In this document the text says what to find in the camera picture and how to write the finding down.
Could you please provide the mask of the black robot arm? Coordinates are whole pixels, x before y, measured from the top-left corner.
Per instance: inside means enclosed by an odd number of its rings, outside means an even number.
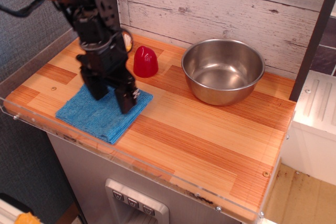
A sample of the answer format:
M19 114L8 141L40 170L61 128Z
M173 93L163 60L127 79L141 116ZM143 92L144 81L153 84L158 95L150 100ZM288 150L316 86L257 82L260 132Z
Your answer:
M19 18L29 16L45 0L34 0L28 6L1 10ZM91 95L100 100L113 87L119 108L128 113L137 103L139 89L126 68L128 52L123 33L117 24L117 4L113 0L49 0L63 12L78 34L84 55L78 55L80 73Z

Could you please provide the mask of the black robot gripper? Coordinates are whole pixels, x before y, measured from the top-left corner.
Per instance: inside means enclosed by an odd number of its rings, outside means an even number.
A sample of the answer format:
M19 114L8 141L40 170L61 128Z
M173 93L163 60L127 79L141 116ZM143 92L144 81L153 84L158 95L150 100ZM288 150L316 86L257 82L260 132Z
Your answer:
M79 45L85 51L78 55L80 73L95 100L115 88L115 96L122 114L127 114L136 104L140 94L135 78L126 68L128 52L123 34L103 34L102 37L79 36Z

